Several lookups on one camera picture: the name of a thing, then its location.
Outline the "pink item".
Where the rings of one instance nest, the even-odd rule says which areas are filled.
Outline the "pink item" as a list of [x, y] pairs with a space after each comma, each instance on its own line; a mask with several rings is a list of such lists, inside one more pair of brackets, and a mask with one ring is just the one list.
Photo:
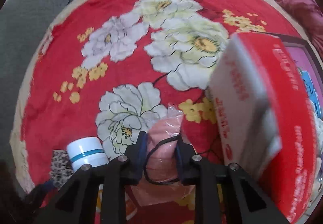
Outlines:
[[169, 105], [166, 114], [148, 131], [142, 179], [131, 190], [139, 206], [175, 202], [192, 193], [194, 186], [180, 183], [175, 149], [183, 112]]

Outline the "white blue-band bottle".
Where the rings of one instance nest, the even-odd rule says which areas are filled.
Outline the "white blue-band bottle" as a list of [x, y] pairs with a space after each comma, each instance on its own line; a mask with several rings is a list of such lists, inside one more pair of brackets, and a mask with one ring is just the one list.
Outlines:
[[80, 138], [69, 143], [67, 154], [74, 172], [85, 164], [98, 167], [109, 162], [100, 140], [94, 136]]

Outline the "red tissue box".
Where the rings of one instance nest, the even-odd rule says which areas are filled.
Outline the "red tissue box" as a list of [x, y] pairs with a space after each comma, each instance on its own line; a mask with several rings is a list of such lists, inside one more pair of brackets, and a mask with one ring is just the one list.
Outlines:
[[297, 222], [313, 189], [317, 140], [311, 102], [282, 40], [231, 35], [209, 90], [224, 162], [239, 164]]

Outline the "red floral blanket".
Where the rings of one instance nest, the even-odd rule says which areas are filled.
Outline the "red floral blanket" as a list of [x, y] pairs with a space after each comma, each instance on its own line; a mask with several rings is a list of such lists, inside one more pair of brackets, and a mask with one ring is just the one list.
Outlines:
[[20, 139], [34, 184], [48, 180], [54, 150], [81, 137], [101, 139], [109, 157], [140, 131], [183, 111], [183, 132], [215, 163], [221, 144], [208, 78], [235, 32], [301, 37], [301, 28], [264, 0], [88, 0], [46, 37], [33, 66]]

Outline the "dark tray with pink book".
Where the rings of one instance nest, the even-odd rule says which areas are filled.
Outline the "dark tray with pink book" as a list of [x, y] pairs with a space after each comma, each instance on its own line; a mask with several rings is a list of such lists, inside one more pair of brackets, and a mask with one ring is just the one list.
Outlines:
[[314, 109], [318, 147], [315, 181], [311, 198], [307, 210], [299, 220], [300, 223], [305, 223], [322, 198], [322, 64], [320, 64], [319, 58], [314, 53], [314, 49], [312, 49], [306, 40], [278, 33], [275, 36], [282, 40], [292, 60], [296, 64]]

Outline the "grey quilted headboard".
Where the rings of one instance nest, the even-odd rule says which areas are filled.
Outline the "grey quilted headboard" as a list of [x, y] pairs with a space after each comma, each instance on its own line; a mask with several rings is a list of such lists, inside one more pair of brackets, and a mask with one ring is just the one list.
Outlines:
[[27, 66], [49, 24], [70, 0], [7, 0], [1, 9], [1, 161], [13, 163], [9, 137]]

